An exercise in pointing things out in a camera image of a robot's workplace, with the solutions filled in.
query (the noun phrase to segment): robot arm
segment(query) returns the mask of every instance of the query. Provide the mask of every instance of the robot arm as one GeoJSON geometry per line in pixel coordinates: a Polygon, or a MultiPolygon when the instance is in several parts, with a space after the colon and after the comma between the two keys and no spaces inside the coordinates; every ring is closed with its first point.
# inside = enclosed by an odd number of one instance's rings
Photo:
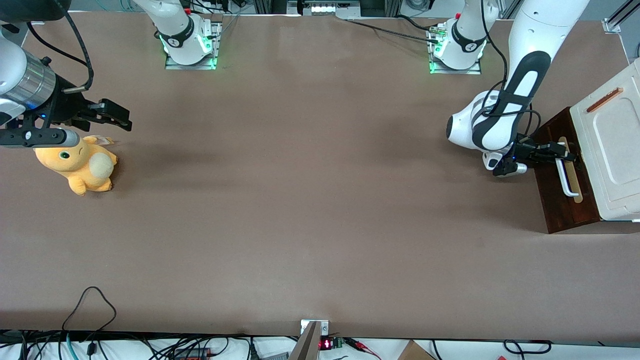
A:
{"type": "Polygon", "coordinates": [[[156,25],[164,50],[180,65],[192,65],[213,50],[211,20],[187,15],[180,0],[133,0],[156,25]]]}
{"type": "MultiPolygon", "coordinates": [[[[0,20],[29,22],[58,20],[68,16],[69,0],[29,0],[0,2],[0,20]]],[[[69,129],[51,128],[64,124],[88,131],[90,122],[112,124],[131,130],[129,111],[108,99],[92,102],[84,98],[82,87],[57,75],[50,58],[38,59],[0,33],[0,145],[6,147],[70,147],[79,136],[69,129]],[[36,121],[42,120],[37,127],[36,121]]]]}
{"type": "MultiPolygon", "coordinates": [[[[523,115],[519,111],[531,103],[552,60],[588,3],[589,0],[525,0],[509,35],[506,85],[488,95],[488,92],[479,94],[454,114],[447,124],[448,139],[482,151],[485,167],[494,170],[513,146],[523,115]]],[[[524,164],[511,168],[515,169],[512,172],[526,171],[524,164]]]]}

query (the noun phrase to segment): white handle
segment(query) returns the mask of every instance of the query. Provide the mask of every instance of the white handle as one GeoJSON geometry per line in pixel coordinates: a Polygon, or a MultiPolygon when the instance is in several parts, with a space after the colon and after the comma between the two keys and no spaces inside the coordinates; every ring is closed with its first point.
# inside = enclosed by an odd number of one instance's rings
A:
{"type": "Polygon", "coordinates": [[[574,193],[571,191],[569,187],[569,180],[566,178],[566,169],[564,168],[564,160],[556,158],[556,166],[558,167],[558,176],[560,177],[560,183],[562,184],[562,191],[565,195],[569,197],[578,197],[579,193],[574,193]]]}

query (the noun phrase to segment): wire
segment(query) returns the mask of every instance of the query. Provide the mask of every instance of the wire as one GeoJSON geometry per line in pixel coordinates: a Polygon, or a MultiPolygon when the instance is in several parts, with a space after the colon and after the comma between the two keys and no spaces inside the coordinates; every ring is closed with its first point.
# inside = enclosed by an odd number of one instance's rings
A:
{"type": "Polygon", "coordinates": [[[435,26],[438,26],[438,24],[433,24],[433,25],[430,25],[430,26],[421,26],[421,25],[418,25],[418,23],[416,23],[415,21],[413,21],[413,19],[412,19],[412,18],[410,18],[409,16],[406,16],[406,15],[403,15],[403,14],[401,14],[401,13],[399,13],[398,15],[396,15],[396,17],[397,17],[397,18],[400,18],[400,19],[407,20],[408,22],[410,22],[410,23],[411,23],[411,25],[415,26],[416,28],[418,28],[418,29],[420,29],[420,30],[424,30],[424,31],[429,31],[429,29],[430,29],[430,28],[433,28],[433,27],[435,27],[435,26]]]}
{"type": "Polygon", "coordinates": [[[93,67],[91,66],[91,59],[89,59],[89,52],[87,52],[86,47],[84,46],[84,41],[82,40],[82,36],[80,36],[80,32],[78,31],[78,28],[76,27],[74,20],[71,19],[71,16],[69,15],[69,12],[67,11],[67,9],[65,9],[64,6],[62,6],[62,4],[60,4],[58,0],[53,0],[53,2],[56,3],[56,5],[58,5],[58,8],[65,14],[65,18],[67,18],[67,22],[69,23],[69,26],[71,26],[71,29],[73,29],[74,34],[76,34],[78,44],[80,44],[80,48],[82,49],[82,53],[84,55],[84,60],[86,62],[86,69],[89,75],[89,78],[86,80],[84,85],[76,88],[64,89],[62,91],[65,94],[74,94],[77,92],[87,91],[89,90],[89,88],[91,88],[91,84],[93,83],[93,67]]]}
{"type": "Polygon", "coordinates": [[[502,77],[502,80],[504,81],[502,84],[502,89],[504,89],[504,87],[507,85],[508,76],[507,59],[504,57],[502,51],[500,51],[500,49],[498,49],[498,47],[495,45],[495,42],[491,38],[491,35],[489,35],[489,29],[487,29],[486,20],[484,19],[484,0],[480,0],[480,12],[482,13],[482,26],[484,28],[484,32],[486,33],[486,39],[491,43],[491,46],[495,49],[495,52],[500,55],[500,57],[502,58],[502,63],[504,64],[504,75],[502,77]]]}
{"type": "Polygon", "coordinates": [[[222,31],[220,31],[220,36],[222,36],[222,34],[225,33],[225,31],[229,28],[229,26],[231,26],[231,24],[233,24],[235,21],[237,21],[238,17],[240,17],[240,13],[245,11],[247,8],[244,9],[240,9],[238,10],[238,12],[236,13],[236,16],[234,16],[233,19],[231,19],[231,21],[227,24],[227,26],[225,26],[222,31]]]}
{"type": "Polygon", "coordinates": [[[438,352],[438,347],[436,346],[436,341],[431,340],[431,342],[433,343],[433,351],[436,353],[436,357],[438,360],[442,360],[442,357],[440,357],[440,353],[438,352]]]}
{"type": "Polygon", "coordinates": [[[507,350],[508,352],[514,354],[514,355],[520,355],[520,357],[522,358],[522,360],[526,360],[524,355],[525,354],[529,354],[529,355],[542,355],[542,354],[546,354],[547,352],[551,351],[551,341],[545,341],[545,344],[547,344],[547,348],[544,350],[540,350],[540,351],[523,351],[522,347],[520,347],[520,344],[518,344],[517,341],[515,340],[504,340],[502,342],[502,346],[504,347],[504,350],[507,350]],[[514,344],[516,345],[516,348],[518,348],[517,351],[515,350],[511,350],[507,344],[514,344]]]}
{"type": "Polygon", "coordinates": [[[107,354],[104,352],[104,349],[102,348],[102,343],[100,342],[100,340],[98,340],[97,343],[98,343],[98,347],[100,348],[100,353],[104,357],[104,360],[109,360],[109,358],[107,357],[107,354]]]}
{"type": "Polygon", "coordinates": [[[84,60],[81,60],[79,58],[76,58],[75,56],[62,51],[60,49],[58,49],[57,47],[51,45],[50,43],[48,43],[46,40],[44,40],[37,32],[36,29],[33,28],[33,25],[30,22],[27,22],[27,28],[29,28],[29,32],[33,35],[33,37],[36,38],[36,40],[38,40],[42,45],[48,47],[49,49],[55,51],[56,53],[66,56],[67,58],[70,58],[71,60],[77,61],[79,63],[81,63],[82,65],[86,66],[86,62],[84,62],[84,60]]]}
{"type": "Polygon", "coordinates": [[[533,118],[533,103],[529,103],[529,110],[532,110],[531,112],[529,112],[529,122],[527,123],[527,129],[524,131],[524,135],[527,135],[529,133],[529,128],[531,127],[531,120],[533,118]]]}
{"type": "Polygon", "coordinates": [[[100,2],[100,0],[95,0],[96,3],[98,3],[98,5],[104,10],[104,11],[109,11],[107,8],[104,7],[104,5],[100,2]]]}
{"type": "Polygon", "coordinates": [[[373,356],[377,357],[377,358],[378,358],[378,360],[382,360],[382,358],[381,358],[380,356],[378,356],[378,354],[376,354],[375,352],[373,352],[373,351],[371,351],[371,350],[369,350],[369,349],[366,349],[364,352],[365,352],[366,354],[370,354],[370,355],[373,355],[373,356]]]}
{"type": "Polygon", "coordinates": [[[79,360],[78,356],[76,355],[76,351],[74,350],[73,346],[71,346],[71,339],[69,338],[69,333],[67,333],[67,348],[71,353],[71,357],[73,357],[74,360],[79,360]]]}
{"type": "Polygon", "coordinates": [[[210,13],[214,13],[214,12],[213,12],[213,11],[211,11],[211,10],[225,11],[224,9],[221,9],[221,8],[211,8],[211,7],[209,7],[209,6],[204,6],[204,4],[202,4],[199,0],[195,0],[197,4],[196,4],[196,3],[194,3],[192,0],[186,0],[186,1],[187,1],[187,3],[189,3],[191,6],[199,6],[199,7],[203,8],[203,9],[208,10],[210,13]]]}
{"type": "Polygon", "coordinates": [[[387,29],[379,28],[379,27],[377,27],[377,26],[373,26],[373,25],[365,24],[365,23],[363,23],[363,22],[358,22],[358,21],[353,21],[353,20],[345,20],[345,21],[346,21],[346,22],[350,22],[350,23],[352,23],[352,24],[357,24],[357,25],[365,26],[365,27],[367,27],[367,28],[371,28],[371,29],[374,29],[374,30],[379,30],[379,31],[382,31],[382,32],[385,32],[385,33],[389,33],[389,34],[392,34],[392,35],[397,35],[397,36],[399,36],[399,37],[412,38],[412,39],[416,39],[416,40],[420,40],[420,41],[431,42],[431,43],[434,43],[434,44],[437,44],[437,43],[438,43],[438,41],[437,41],[437,40],[435,40],[435,39],[430,39],[430,38],[421,38],[421,37],[416,37],[416,36],[409,35],[409,34],[398,33],[398,32],[395,32],[395,31],[391,31],[391,30],[387,30],[387,29]]]}
{"type": "Polygon", "coordinates": [[[98,329],[96,329],[94,332],[99,332],[102,331],[105,327],[107,327],[109,324],[111,324],[113,322],[113,320],[116,319],[116,316],[118,316],[118,311],[116,310],[116,308],[113,306],[112,303],[110,303],[109,300],[107,300],[107,298],[104,296],[104,293],[102,292],[102,290],[100,290],[99,287],[97,286],[89,286],[88,288],[84,289],[84,291],[82,292],[82,295],[80,295],[80,299],[78,300],[76,307],[74,307],[73,311],[71,311],[71,313],[69,314],[69,316],[67,316],[67,318],[65,319],[65,321],[62,323],[62,330],[63,331],[68,331],[65,329],[65,326],[67,324],[67,322],[72,318],[72,316],[76,313],[76,311],[78,310],[78,308],[80,307],[80,303],[82,303],[82,300],[84,299],[84,296],[89,292],[89,290],[91,289],[95,289],[100,293],[100,296],[102,297],[102,299],[104,300],[104,302],[107,303],[107,305],[111,308],[111,310],[113,310],[113,316],[111,317],[111,319],[109,321],[107,321],[103,326],[100,326],[98,329]]]}

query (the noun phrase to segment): white floor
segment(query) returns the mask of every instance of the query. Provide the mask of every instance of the white floor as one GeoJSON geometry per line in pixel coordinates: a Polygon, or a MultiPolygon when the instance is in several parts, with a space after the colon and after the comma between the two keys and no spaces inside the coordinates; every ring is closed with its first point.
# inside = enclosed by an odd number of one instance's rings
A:
{"type": "MultiPolygon", "coordinates": [[[[382,360],[396,360],[407,340],[388,340],[388,339],[360,339],[371,350],[378,353],[382,360]]],[[[174,344],[176,340],[152,340],[150,343],[157,350],[174,344]]],[[[270,337],[270,338],[254,338],[256,350],[260,358],[265,358],[283,352],[290,352],[295,346],[295,342],[288,338],[270,337]]],[[[207,348],[216,353],[225,346],[224,338],[213,339],[207,344],[207,348]]],[[[427,352],[433,355],[433,346],[428,340],[419,340],[417,343],[427,352]]],[[[86,354],[87,342],[72,343],[75,353],[79,360],[87,360],[86,354]]],[[[522,360],[520,356],[510,354],[502,347],[501,342],[485,342],[485,341],[437,341],[438,351],[442,360],[497,360],[500,356],[504,356],[507,360],[522,360]]],[[[108,360],[146,360],[152,357],[151,351],[140,341],[132,340],[113,340],[102,341],[102,347],[106,352],[108,360]]],[[[523,344],[524,350],[541,350],[546,345],[530,345],[523,344]]],[[[62,344],[62,359],[73,360],[66,344],[62,344]]],[[[248,351],[246,341],[234,340],[229,341],[227,349],[216,356],[217,360],[245,360],[248,351]]],[[[29,360],[33,360],[37,351],[32,351],[29,360]]],[[[14,345],[0,349],[0,359],[15,360],[20,355],[20,345],[14,345]]],[[[375,357],[357,352],[349,347],[342,347],[328,351],[320,352],[319,360],[334,360],[342,356],[348,356],[348,360],[376,360],[375,357]]],[[[92,359],[103,360],[100,350],[92,359]]],[[[595,347],[595,346],[578,346],[578,345],[553,345],[551,351],[544,355],[526,355],[526,360],[631,360],[640,359],[640,348],[621,348],[621,347],[595,347]]],[[[60,360],[58,357],[58,344],[48,344],[44,351],[42,360],[60,360]]]]}

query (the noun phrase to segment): metal bracket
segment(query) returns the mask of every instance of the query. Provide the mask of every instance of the metal bracket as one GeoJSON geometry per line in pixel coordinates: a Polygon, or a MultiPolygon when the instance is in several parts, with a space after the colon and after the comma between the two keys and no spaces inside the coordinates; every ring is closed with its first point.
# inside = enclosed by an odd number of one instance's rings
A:
{"type": "Polygon", "coordinates": [[[602,21],[602,29],[604,29],[605,34],[618,34],[620,33],[620,26],[611,26],[609,19],[605,18],[602,21]]]}
{"type": "Polygon", "coordinates": [[[314,319],[303,319],[300,320],[300,334],[303,334],[305,332],[305,329],[307,328],[307,325],[309,325],[310,322],[320,322],[320,335],[322,336],[328,336],[329,335],[329,320],[314,320],[314,319]]]}
{"type": "Polygon", "coordinates": [[[216,70],[218,66],[218,51],[220,50],[220,35],[222,34],[222,22],[211,22],[211,28],[205,31],[202,39],[202,45],[211,48],[211,52],[192,65],[181,65],[166,55],[164,68],[166,70],[216,70]]]}

